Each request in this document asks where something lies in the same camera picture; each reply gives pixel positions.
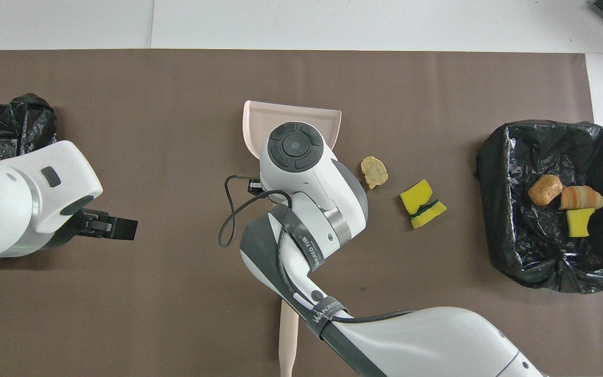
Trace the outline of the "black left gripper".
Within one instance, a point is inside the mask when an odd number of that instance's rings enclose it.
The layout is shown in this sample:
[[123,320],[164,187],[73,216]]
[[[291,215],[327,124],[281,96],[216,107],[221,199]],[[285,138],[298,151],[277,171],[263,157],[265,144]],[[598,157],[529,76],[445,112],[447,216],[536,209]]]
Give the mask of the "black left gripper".
[[82,207],[53,234],[53,246],[63,246],[76,236],[134,240],[137,225],[137,220]]

